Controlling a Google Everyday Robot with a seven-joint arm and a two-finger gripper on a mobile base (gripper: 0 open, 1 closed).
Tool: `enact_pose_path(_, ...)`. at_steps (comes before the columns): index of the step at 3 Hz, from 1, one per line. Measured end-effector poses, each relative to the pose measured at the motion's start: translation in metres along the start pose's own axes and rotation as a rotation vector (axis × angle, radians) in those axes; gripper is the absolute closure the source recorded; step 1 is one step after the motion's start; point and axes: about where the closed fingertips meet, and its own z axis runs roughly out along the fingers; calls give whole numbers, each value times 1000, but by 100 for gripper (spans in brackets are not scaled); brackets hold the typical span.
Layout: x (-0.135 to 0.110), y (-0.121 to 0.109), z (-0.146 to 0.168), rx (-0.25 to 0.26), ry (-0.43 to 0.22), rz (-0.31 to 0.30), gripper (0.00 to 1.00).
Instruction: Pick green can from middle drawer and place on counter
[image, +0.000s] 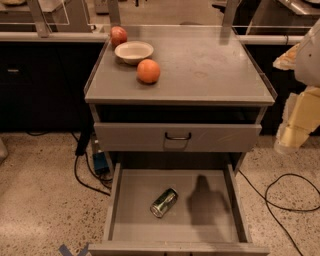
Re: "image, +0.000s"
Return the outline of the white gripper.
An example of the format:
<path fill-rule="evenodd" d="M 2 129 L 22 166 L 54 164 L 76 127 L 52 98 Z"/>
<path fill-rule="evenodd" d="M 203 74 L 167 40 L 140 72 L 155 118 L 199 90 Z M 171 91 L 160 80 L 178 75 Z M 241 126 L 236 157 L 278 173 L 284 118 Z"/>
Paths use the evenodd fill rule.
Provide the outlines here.
<path fill-rule="evenodd" d="M 277 57 L 273 67 L 294 70 L 298 47 L 296 44 Z M 274 150 L 280 154 L 294 153 L 320 126 L 320 88 L 307 86 L 300 94 L 291 93 L 285 105 L 284 123 L 277 131 Z"/>

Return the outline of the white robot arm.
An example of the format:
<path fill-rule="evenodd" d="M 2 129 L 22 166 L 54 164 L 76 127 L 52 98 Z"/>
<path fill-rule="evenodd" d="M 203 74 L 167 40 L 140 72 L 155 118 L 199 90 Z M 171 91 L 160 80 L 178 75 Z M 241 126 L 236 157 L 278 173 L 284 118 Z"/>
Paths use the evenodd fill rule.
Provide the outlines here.
<path fill-rule="evenodd" d="M 320 21 L 273 66 L 293 70 L 295 79 L 306 86 L 300 94 L 289 94 L 276 134 L 274 149 L 289 154 L 297 151 L 320 126 Z"/>

